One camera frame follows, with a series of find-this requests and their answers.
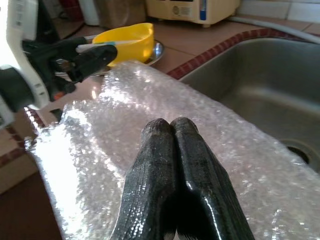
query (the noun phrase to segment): stainless steel sink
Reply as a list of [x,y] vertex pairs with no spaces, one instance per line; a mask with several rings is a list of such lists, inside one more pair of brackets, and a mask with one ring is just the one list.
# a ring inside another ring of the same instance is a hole
[[247,40],[181,81],[280,140],[320,173],[320,45]]

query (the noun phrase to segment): wall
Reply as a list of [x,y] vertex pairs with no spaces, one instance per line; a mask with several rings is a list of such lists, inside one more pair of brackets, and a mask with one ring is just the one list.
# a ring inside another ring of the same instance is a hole
[[320,0],[242,0],[238,13],[320,23]]

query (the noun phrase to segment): yellow appliance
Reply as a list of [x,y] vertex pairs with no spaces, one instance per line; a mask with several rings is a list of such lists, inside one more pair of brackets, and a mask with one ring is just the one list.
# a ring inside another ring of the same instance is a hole
[[150,17],[184,20],[209,27],[231,15],[240,0],[146,0]]

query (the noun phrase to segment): yellow bowl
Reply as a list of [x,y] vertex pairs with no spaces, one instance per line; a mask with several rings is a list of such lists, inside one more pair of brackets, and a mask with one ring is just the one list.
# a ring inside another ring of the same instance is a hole
[[118,55],[108,66],[112,67],[117,63],[138,60],[146,62],[154,48],[154,26],[151,23],[139,23],[132,26],[125,26],[105,31],[97,35],[92,43],[100,44],[105,42],[123,42],[130,43],[116,44]]

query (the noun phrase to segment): bubble wrap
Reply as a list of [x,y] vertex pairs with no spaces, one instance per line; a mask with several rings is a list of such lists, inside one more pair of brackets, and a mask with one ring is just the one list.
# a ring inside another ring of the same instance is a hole
[[192,119],[227,170],[256,240],[320,240],[320,176],[281,143],[169,76],[128,62],[30,147],[65,240],[108,240],[151,120]]

